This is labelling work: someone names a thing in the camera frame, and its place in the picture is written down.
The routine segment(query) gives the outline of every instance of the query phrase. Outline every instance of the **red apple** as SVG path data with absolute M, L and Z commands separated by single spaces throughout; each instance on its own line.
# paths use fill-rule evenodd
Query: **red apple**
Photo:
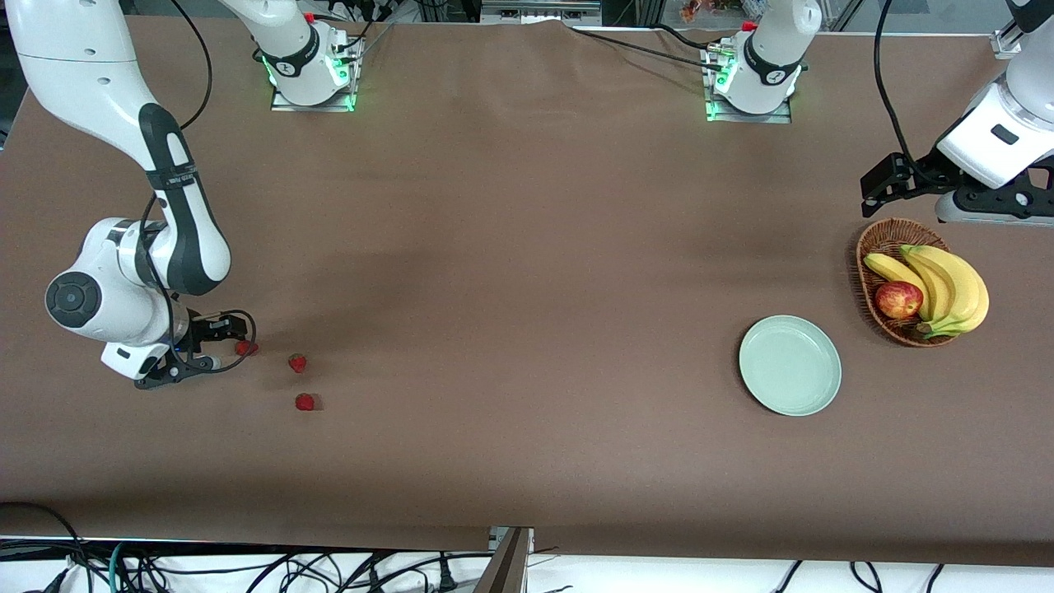
M 887 281 L 875 292 L 875 303 L 891 319 L 907 319 L 922 307 L 922 291 L 910 281 Z

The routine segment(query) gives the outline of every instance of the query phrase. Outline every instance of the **strawberry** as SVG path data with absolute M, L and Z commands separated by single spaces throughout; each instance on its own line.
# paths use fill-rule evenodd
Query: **strawberry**
M 260 345 L 259 344 L 253 344 L 252 345 L 253 350 L 252 350 L 252 352 L 250 352 L 249 351 L 249 344 L 250 344 L 249 340 L 241 340 L 240 342 L 238 342 L 234 347 L 234 354 L 238 355 L 239 357 L 243 357 L 243 356 L 246 356 L 246 353 L 249 353 L 249 356 L 255 357 L 256 353 L 258 353 L 259 350 L 260 350 Z
M 299 375 L 304 373 L 304 370 L 308 368 L 308 359 L 304 355 L 297 353 L 289 357 L 289 368 L 293 370 L 293 373 Z
M 296 410 L 300 412 L 311 412 L 315 409 L 315 398 L 311 394 L 300 394 L 296 396 Z

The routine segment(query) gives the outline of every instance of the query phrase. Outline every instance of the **round plate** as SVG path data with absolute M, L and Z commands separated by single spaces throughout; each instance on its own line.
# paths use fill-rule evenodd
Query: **round plate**
M 842 383 L 842 363 L 831 338 L 793 316 L 754 324 L 739 348 L 739 371 L 762 406 L 786 416 L 820 412 Z

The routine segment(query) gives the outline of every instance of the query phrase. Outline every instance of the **wicker basket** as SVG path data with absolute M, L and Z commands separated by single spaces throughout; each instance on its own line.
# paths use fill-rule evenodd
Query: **wicker basket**
M 885 278 L 871 271 L 864 264 L 863 258 L 866 254 L 878 251 L 879 253 L 885 253 L 896 258 L 901 263 L 905 263 L 899 249 L 905 242 L 911 244 L 932 244 L 944 251 L 951 251 L 944 239 L 940 238 L 937 233 L 915 220 L 909 220 L 907 218 L 885 218 L 871 224 L 864 229 L 856 246 L 856 269 L 857 276 L 860 278 L 860 282 L 856 286 L 857 301 L 862 308 L 866 309 L 875 324 L 898 344 L 922 349 L 942 347 L 955 338 L 938 336 L 925 340 L 922 338 L 922 334 L 915 330 L 915 327 L 919 323 L 917 317 L 913 316 L 905 320 L 889 319 L 875 308 L 875 291 L 885 282 Z

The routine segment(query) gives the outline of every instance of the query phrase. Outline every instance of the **brown table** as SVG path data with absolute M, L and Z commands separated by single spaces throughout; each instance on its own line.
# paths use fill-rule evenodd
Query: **brown table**
M 186 118 L 193 36 L 130 21 Z M 200 26 L 216 84 L 187 136 L 234 262 L 188 303 L 249 310 L 262 353 L 141 393 L 47 319 L 84 232 L 148 184 L 27 98 L 0 156 L 0 497 L 96 536 L 479 548 L 530 525 L 567 553 L 1054 562 L 1054 233 L 939 226 L 989 321 L 937 350 L 873 333 L 845 263 L 858 177 L 895 147 L 868 37 L 817 38 L 780 126 L 708 123 L 698 70 L 551 22 L 398 26 L 357 113 L 271 113 L 240 25 Z M 885 47 L 920 154 L 1000 67 L 980 37 Z M 740 381 L 774 314 L 839 349 L 822 414 Z

